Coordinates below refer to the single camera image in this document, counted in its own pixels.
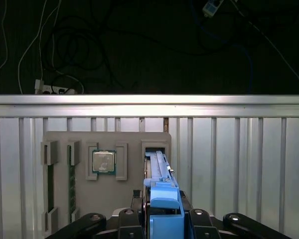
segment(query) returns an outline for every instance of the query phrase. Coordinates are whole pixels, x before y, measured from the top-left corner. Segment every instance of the white panel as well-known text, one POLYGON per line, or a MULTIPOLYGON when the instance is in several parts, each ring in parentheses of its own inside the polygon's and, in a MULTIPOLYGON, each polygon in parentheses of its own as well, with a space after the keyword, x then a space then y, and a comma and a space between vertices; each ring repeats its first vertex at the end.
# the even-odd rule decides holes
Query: white panel
POLYGON ((171 136, 171 167, 174 170, 174 177, 178 178, 178 121, 177 118, 168 119, 168 133, 171 136))
POLYGON ((121 118, 121 132, 139 132, 139 118, 121 118))
POLYGON ((247 213, 247 190, 248 190, 248 119, 240 119, 239 139, 239 198, 238 212, 247 213))
POLYGON ((193 119, 192 203, 213 214, 212 119, 193 119))
POLYGON ((192 119, 179 119, 178 184, 191 202, 192 176, 192 119))
POLYGON ((164 132, 164 118, 145 118, 145 132, 164 132))
POLYGON ((215 217, 234 211, 235 119, 217 119, 215 217))
POLYGON ((264 119, 261 222, 279 230, 281 119, 264 119))
POLYGON ((108 131, 107 122, 108 119, 96 118, 96 131, 108 131))
POLYGON ((34 119, 34 180, 35 180, 35 190, 34 194, 36 206, 34 207, 34 223, 36 224, 34 228, 35 239, 41 238, 42 235, 42 213, 44 211, 43 202, 43 168, 41 165, 41 142, 43 140, 43 128, 44 124, 47 123, 47 119, 34 119))
POLYGON ((36 219, 34 218, 34 208, 36 203, 34 200, 35 197, 35 180, 34 180, 34 173, 35 173, 35 157, 34 157, 34 147, 35 147, 35 140, 34 140, 34 119, 24 119, 23 121, 23 152, 24 152, 24 159, 23 159, 23 173, 24 173, 24 206, 25 212, 25 221, 26 221, 26 236, 27 238, 34 238, 34 227, 36 226, 35 222, 36 219))
POLYGON ((91 131, 91 119, 72 118, 72 131, 91 131))
POLYGON ((299 119, 287 119, 285 234, 299 237, 299 119))
POLYGON ((66 118, 49 118, 47 131, 66 131, 66 118))
POLYGON ((21 239, 19 121, 0 119, 3 238, 21 239))
POLYGON ((260 164, 260 121, 258 118, 248 119, 248 166, 247 166, 247 211, 246 215, 254 220, 260 220, 261 172, 260 164))
POLYGON ((107 130, 105 130, 105 131, 108 131, 108 132, 115 131, 115 118, 108 118, 107 119, 107 130))

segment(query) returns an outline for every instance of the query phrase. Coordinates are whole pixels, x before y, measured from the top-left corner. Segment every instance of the power strip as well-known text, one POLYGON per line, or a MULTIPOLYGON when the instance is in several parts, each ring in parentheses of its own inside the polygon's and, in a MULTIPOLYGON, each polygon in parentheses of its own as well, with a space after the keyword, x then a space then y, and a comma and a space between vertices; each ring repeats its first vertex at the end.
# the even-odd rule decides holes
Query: power strip
MULTIPOLYGON (((51 89, 51 86, 45 85, 44 81, 42 80, 35 80, 35 94, 36 95, 50 95, 50 94, 57 94, 57 95, 63 95, 64 92, 68 90, 68 88, 65 87, 58 87, 53 86, 54 93, 51 89)), ((76 95, 77 92, 74 89, 70 89, 68 92, 66 92, 66 95, 76 95)))

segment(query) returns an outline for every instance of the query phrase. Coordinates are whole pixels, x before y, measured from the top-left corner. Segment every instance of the cable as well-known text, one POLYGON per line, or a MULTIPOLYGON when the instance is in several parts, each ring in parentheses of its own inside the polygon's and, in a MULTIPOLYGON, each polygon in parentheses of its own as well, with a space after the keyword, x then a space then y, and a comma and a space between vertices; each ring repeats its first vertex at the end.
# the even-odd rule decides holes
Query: cable
POLYGON ((43 5, 43 9, 42 9, 42 14, 41 14, 41 18, 40 18, 40 24, 39 24, 39 30, 37 35, 35 36, 35 38, 31 41, 30 45, 27 47, 27 49, 25 50, 24 54, 21 56, 21 59, 18 63, 18 72, 17 72, 17 77, 18 77, 18 83, 19 83, 19 89, 21 94, 23 95, 23 91, 22 91, 22 87, 21 87, 21 82, 20 82, 20 65, 21 62, 24 58, 24 56, 26 55, 26 53, 28 52, 28 50, 30 49, 30 47, 33 45, 33 43, 36 41, 36 39, 38 38, 40 31, 41 31, 41 25, 42 25, 42 19, 43 19, 43 15, 44 15, 44 10, 45 10, 45 6, 46 6, 47 0, 44 1, 44 5, 43 5))
MULTIPOLYGON (((42 25, 42 28, 41 28, 40 37, 39 37, 39 54, 40 54, 40 66, 41 66, 41 80, 42 80, 42 78, 43 78, 43 66, 42 66, 42 54, 41 54, 41 38, 42 38, 42 32, 43 32, 43 29, 44 29, 46 23, 48 22, 49 18, 53 15, 53 13, 54 13, 55 11, 57 11, 57 12, 56 12, 55 20, 54 20, 54 25, 56 24, 56 20, 57 20, 58 14, 59 14, 59 10, 60 10, 61 3, 62 3, 62 0, 59 0, 59 3, 58 3, 58 5, 57 5, 57 7, 56 7, 56 8, 49 14, 49 16, 46 18, 46 20, 45 20, 45 22, 44 22, 44 24, 42 25)), ((53 43, 53 47, 52 47, 52 64, 54 65, 54 43, 53 43)), ((78 83, 81 85, 81 87, 82 87, 82 94, 84 93, 84 86, 83 86, 83 84, 82 84, 82 82, 81 82, 80 80, 78 80, 77 78, 75 78, 75 77, 73 77, 73 76, 71 76, 71 75, 64 74, 64 73, 62 73, 62 72, 60 72, 60 71, 56 71, 56 72, 59 73, 61 76, 69 77, 69 78, 75 80, 76 82, 78 82, 78 83)))
MULTIPOLYGON (((233 4, 233 6, 235 7, 235 9, 238 11, 238 13, 245 17, 245 15, 239 10, 238 6, 236 5, 236 3, 234 2, 234 0, 230 0, 230 2, 233 4)), ((283 54, 279 51, 279 49, 275 46, 275 44, 270 41, 270 39, 258 28, 256 27, 252 22, 248 21, 248 23, 253 26, 258 32, 260 32, 260 34, 263 35, 263 37, 271 44, 271 46, 278 52, 278 54, 281 56, 281 58, 283 59, 283 61, 286 63, 286 65, 290 68, 290 70, 294 73, 294 75, 297 77, 298 81, 299 81, 299 75, 297 74, 297 72, 292 68, 292 66, 289 64, 289 62, 285 59, 285 57, 283 56, 283 54)))
POLYGON ((48 22, 49 18, 52 16, 52 14, 59 8, 59 5, 50 13, 50 15, 46 18, 44 24, 42 25, 41 32, 40 32, 40 37, 39 37, 39 55, 40 55, 40 66, 41 66, 41 80, 43 78, 43 67, 42 67, 42 54, 41 54, 41 38, 42 38, 42 32, 43 29, 48 22))
POLYGON ((6 36, 5 36, 5 30, 4 30, 4 20, 5 20, 5 15, 6 15, 6 9, 7 9, 7 0, 4 0, 4 12, 3 12, 2 20, 1 20, 1 28, 2 28, 2 32, 3 32, 4 45, 5 45, 5 60, 0 65, 0 69, 6 64, 6 62, 8 60, 8 44, 6 42, 6 36))
MULTIPOLYGON (((197 16, 196 11, 195 11, 195 8, 194 8, 194 5, 193 5, 193 0, 189 0, 189 1, 190 1, 190 9, 191 9, 191 12, 192 12, 194 21, 195 21, 195 23, 200 27, 200 29, 201 29, 203 32, 205 32, 207 35, 209 35, 211 38, 214 38, 214 39, 216 39, 216 40, 222 42, 223 44, 227 44, 228 41, 223 40, 223 39, 220 38, 219 36, 217 36, 217 35, 215 35, 215 34, 209 32, 209 31, 207 31, 207 30, 200 24, 200 22, 199 22, 199 20, 198 20, 198 16, 197 16)), ((232 46, 234 46, 234 47, 236 47, 236 48, 242 50, 242 51, 245 53, 245 55, 246 55, 246 57, 247 57, 247 59, 248 59, 248 61, 249 61, 249 65, 250 65, 250 79, 249 79, 248 93, 250 93, 250 92, 251 92, 251 89, 252 89, 252 82, 253 82, 253 77, 254 77, 254 65, 253 65, 253 61, 252 61, 252 59, 251 59, 250 55, 248 54, 248 51, 247 51, 247 49, 246 49, 245 47, 243 47, 242 45, 238 45, 238 44, 233 44, 232 46)))

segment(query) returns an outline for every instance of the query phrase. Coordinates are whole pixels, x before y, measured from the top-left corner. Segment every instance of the dark background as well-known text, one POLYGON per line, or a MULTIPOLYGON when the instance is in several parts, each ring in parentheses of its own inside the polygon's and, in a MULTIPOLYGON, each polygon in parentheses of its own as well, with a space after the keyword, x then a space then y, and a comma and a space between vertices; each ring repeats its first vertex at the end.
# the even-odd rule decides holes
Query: dark background
MULTIPOLYGON (((194 0, 199 21, 208 31, 231 41, 221 50, 205 56, 191 56, 187 53, 209 53, 219 48, 222 42, 205 34, 195 24, 188 0, 124 0, 114 1, 117 6, 112 14, 109 0, 63 0, 58 19, 75 15, 84 18, 94 30, 82 20, 70 19, 62 26, 73 31, 94 31, 95 38, 88 45, 79 39, 70 47, 75 53, 71 62, 85 60, 84 67, 93 67, 96 61, 106 55, 108 61, 97 70, 83 70, 68 65, 60 69, 81 80, 85 90, 91 94, 299 94, 299 82, 273 47, 247 23, 252 21, 264 31, 299 74, 299 1, 297 0, 241 0, 238 6, 247 16, 242 18, 225 0, 211 19, 201 13, 205 0, 194 0), (91 17, 91 11, 98 23, 91 17), (130 31, 124 34, 110 29, 130 31), (197 41, 199 33, 201 45, 197 41), (151 37, 145 39, 139 34, 151 37), (254 65, 252 88, 249 61, 239 47, 244 45, 254 65)), ((4 22, 9 57, 0 70, 0 94, 19 94, 17 81, 18 62, 36 36, 42 13, 43 0, 7 0, 4 22)), ((48 0, 43 22, 58 1, 48 0)), ((0 0, 0 21, 4 0, 0 0)), ((42 34, 42 51, 51 57, 50 39, 55 14, 47 22, 42 34)), ((61 32, 55 33, 57 40, 61 32)), ((65 55, 67 39, 60 41, 59 50, 65 55)), ((34 93, 35 79, 40 78, 39 44, 35 41, 26 54, 20 68, 20 79, 25 94, 34 93)), ((5 57, 4 41, 0 26, 0 64, 5 57)), ((55 64, 62 63, 55 54, 55 64)), ((43 80, 51 84, 58 76, 45 65, 43 80)), ((60 78, 55 85, 73 87, 80 92, 80 86, 69 78, 60 78)))

